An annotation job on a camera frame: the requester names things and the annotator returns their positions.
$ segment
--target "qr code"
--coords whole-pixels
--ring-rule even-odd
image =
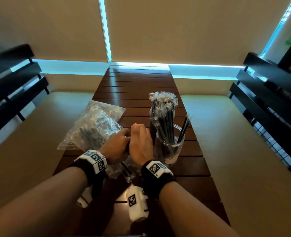
[[[94,154],[94,152],[92,152],[92,151],[88,151],[88,152],[86,152],[84,155],[91,156],[92,154]]]
[[[128,197],[129,207],[135,205],[137,203],[136,196],[132,195]]]
[[[91,156],[93,160],[98,161],[101,159],[101,157],[99,155],[97,155],[96,153],[94,155]]]
[[[161,168],[163,168],[163,169],[166,169],[166,166],[163,165],[162,163],[158,163],[158,166],[161,167]]]
[[[155,174],[159,169],[160,169],[160,167],[159,167],[157,164],[153,164],[153,166],[151,166],[151,167],[149,168],[149,170],[150,170],[153,174]]]
[[[99,171],[102,171],[104,168],[105,168],[104,161],[98,162],[98,169],[99,169]]]

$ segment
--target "forearm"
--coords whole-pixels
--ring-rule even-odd
[[[85,173],[67,168],[0,209],[0,236],[44,236],[76,204],[87,187]]]
[[[163,187],[159,201],[177,237],[238,237],[230,226],[176,182]]]

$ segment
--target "cup of straws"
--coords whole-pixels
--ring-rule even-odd
[[[167,166],[176,162],[189,125],[186,117],[182,128],[174,124],[177,97],[169,92],[150,93],[150,133],[154,142],[154,158]]]

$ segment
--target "bench backrest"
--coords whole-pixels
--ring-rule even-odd
[[[287,97],[291,95],[291,74],[255,53],[249,53],[244,64],[245,70],[230,88],[232,95],[291,157],[291,99]],[[248,67],[255,73],[248,73]]]
[[[32,61],[33,56],[28,44],[0,52],[0,74],[25,60],[30,61],[18,70],[0,78],[0,130],[16,115],[24,120],[20,111],[41,91],[44,89],[47,91],[46,87],[49,84],[46,78],[40,75],[39,64]]]

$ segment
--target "table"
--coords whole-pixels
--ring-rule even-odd
[[[122,127],[129,128],[134,123],[148,127],[151,107],[149,93],[155,91],[175,93],[178,107],[175,109],[174,123],[182,126],[187,112],[170,71],[108,69],[93,100],[125,107],[127,110],[118,122]],[[54,174],[64,170],[82,153],[81,150],[66,150]],[[171,170],[182,187],[230,224],[191,125],[187,129],[177,164]],[[132,184],[142,186],[142,181],[135,178]],[[102,193],[89,207],[82,209],[74,206],[57,235],[122,236],[147,233],[173,236],[164,212],[155,200],[147,201],[149,217],[146,220],[131,223],[126,201],[129,186],[122,176],[107,179]]]

